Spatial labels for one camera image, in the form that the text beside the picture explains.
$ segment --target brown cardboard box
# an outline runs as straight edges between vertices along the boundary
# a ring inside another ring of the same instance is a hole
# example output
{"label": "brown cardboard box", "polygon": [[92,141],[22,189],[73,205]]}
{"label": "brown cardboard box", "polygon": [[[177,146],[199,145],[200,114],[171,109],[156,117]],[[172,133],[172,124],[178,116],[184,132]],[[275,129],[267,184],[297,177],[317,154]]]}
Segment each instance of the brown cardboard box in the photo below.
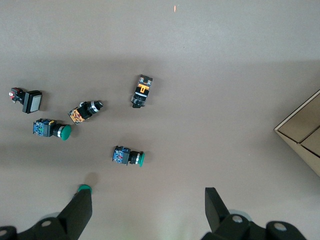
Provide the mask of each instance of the brown cardboard box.
{"label": "brown cardboard box", "polygon": [[320,176],[320,90],[274,130]]}

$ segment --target green push button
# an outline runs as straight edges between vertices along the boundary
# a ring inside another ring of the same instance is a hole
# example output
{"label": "green push button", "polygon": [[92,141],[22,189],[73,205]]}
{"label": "green push button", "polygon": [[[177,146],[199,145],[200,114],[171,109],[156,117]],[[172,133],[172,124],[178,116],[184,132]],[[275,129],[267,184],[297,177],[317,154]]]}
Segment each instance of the green push button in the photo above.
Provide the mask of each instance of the green push button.
{"label": "green push button", "polygon": [[63,141],[67,140],[71,134],[71,127],[70,125],[66,125],[62,130],[61,130],[61,139]]}
{"label": "green push button", "polygon": [[79,188],[78,188],[78,192],[80,192],[81,190],[86,190],[86,189],[89,189],[91,194],[92,194],[92,188],[89,185],[86,185],[86,184],[80,185]]}
{"label": "green push button", "polygon": [[145,159],[145,153],[140,154],[139,161],[138,161],[138,164],[140,165],[140,167],[142,167],[142,164],[144,164],[144,159]]}

